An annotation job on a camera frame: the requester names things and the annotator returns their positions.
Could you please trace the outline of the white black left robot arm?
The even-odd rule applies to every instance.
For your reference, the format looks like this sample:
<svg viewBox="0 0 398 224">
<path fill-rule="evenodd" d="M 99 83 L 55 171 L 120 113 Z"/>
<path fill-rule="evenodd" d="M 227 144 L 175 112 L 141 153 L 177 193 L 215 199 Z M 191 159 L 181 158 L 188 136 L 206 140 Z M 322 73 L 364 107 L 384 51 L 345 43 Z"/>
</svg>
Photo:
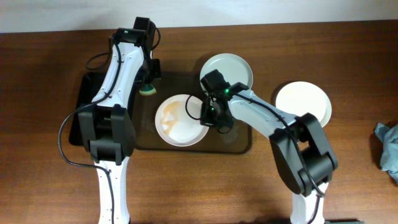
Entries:
<svg viewBox="0 0 398 224">
<path fill-rule="evenodd" d="M 134 87 L 155 93 L 153 79 L 160 62 L 152 57 L 161 34 L 158 28 L 118 29 L 109 39 L 108 70 L 98 92 L 77 112 L 85 149 L 99 182 L 100 223 L 129 223 L 126 174 L 136 132 L 131 119 Z"/>
</svg>

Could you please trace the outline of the pink plate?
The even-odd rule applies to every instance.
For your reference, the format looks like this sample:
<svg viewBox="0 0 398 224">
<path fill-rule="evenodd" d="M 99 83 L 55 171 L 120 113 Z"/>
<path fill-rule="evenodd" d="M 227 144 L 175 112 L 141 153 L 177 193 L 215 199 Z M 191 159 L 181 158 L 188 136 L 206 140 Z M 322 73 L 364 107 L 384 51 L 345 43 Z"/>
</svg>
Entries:
<svg viewBox="0 0 398 224">
<path fill-rule="evenodd" d="M 177 147 L 188 147 L 200 142 L 209 127 L 199 120 L 202 100 L 195 96 L 179 94 L 167 98 L 155 114 L 155 128 L 167 143 Z"/>
</svg>

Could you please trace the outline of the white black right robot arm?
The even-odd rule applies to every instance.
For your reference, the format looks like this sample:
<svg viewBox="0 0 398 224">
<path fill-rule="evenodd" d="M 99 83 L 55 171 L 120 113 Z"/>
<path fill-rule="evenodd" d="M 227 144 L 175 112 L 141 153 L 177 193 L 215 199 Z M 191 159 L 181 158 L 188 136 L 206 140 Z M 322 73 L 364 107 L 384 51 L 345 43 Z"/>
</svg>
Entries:
<svg viewBox="0 0 398 224">
<path fill-rule="evenodd" d="M 222 130 L 237 119 L 260 132 L 270 141 L 280 178 L 292 192 L 290 222 L 325 223 L 325 191 L 338 160 L 316 117 L 278 110 L 242 83 L 201 84 L 208 95 L 201 124 Z"/>
</svg>

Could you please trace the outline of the pale green plate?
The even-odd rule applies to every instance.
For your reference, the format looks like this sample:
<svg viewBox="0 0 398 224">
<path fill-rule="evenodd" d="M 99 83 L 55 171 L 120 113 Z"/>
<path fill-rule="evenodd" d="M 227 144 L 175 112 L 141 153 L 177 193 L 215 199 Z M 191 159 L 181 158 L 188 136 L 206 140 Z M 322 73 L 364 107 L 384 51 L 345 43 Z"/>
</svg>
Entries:
<svg viewBox="0 0 398 224">
<path fill-rule="evenodd" d="M 240 82 L 249 89 L 252 88 L 253 72 L 249 64 L 240 56 L 227 53 L 212 56 L 202 66 L 200 79 L 213 70 L 218 70 L 230 85 Z"/>
</svg>

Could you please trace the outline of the green yellow sponge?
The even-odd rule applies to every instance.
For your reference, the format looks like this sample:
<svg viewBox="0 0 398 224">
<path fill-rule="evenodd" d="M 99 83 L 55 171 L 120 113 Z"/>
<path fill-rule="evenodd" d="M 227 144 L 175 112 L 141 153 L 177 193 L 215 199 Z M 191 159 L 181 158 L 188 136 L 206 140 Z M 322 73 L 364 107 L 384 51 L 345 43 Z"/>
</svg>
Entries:
<svg viewBox="0 0 398 224">
<path fill-rule="evenodd" d="M 155 87 L 150 84 L 150 83 L 146 83 L 143 84 L 140 89 L 139 89 L 139 93 L 142 96 L 151 96 L 157 93 Z"/>
</svg>

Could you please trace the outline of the cream white plate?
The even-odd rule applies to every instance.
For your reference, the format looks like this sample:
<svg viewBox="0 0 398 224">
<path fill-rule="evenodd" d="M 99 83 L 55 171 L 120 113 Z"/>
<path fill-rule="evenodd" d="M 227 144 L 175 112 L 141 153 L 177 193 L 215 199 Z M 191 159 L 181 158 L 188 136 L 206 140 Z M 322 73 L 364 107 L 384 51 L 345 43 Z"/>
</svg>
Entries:
<svg viewBox="0 0 398 224">
<path fill-rule="evenodd" d="M 276 108 L 297 116 L 311 113 L 325 127 L 331 119 L 332 106 L 328 95 L 309 82 L 291 82 L 277 93 Z"/>
</svg>

